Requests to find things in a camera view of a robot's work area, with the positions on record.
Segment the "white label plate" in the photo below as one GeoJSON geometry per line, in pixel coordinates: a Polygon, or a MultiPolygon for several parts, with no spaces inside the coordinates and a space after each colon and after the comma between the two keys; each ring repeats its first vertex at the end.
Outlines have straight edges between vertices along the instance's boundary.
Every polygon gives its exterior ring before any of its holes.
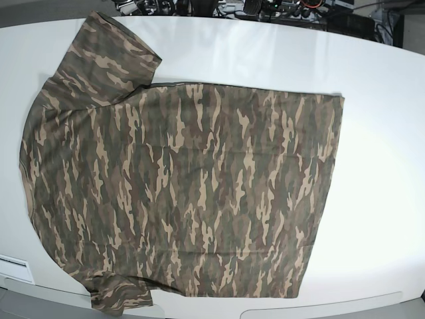
{"type": "Polygon", "coordinates": [[[27,261],[23,261],[6,255],[1,255],[0,274],[5,278],[10,278],[19,282],[35,284],[32,272],[27,261]]]}

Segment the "black equipment box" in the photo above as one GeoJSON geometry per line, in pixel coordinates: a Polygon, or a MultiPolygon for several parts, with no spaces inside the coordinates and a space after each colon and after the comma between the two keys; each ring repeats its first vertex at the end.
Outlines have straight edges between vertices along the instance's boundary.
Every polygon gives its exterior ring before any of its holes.
{"type": "Polygon", "coordinates": [[[370,41],[375,39],[375,21],[371,18],[352,13],[329,18],[327,20],[327,30],[331,33],[359,39],[370,41]]]}

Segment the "camouflage T-shirt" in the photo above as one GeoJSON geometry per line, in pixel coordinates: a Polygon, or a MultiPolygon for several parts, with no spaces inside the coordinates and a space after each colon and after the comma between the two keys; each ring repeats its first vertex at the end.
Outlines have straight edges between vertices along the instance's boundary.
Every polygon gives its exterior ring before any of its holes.
{"type": "Polygon", "coordinates": [[[92,12],[35,98],[19,168],[50,258],[119,316],[151,291],[296,298],[344,99],[154,84],[161,58],[92,12]]]}

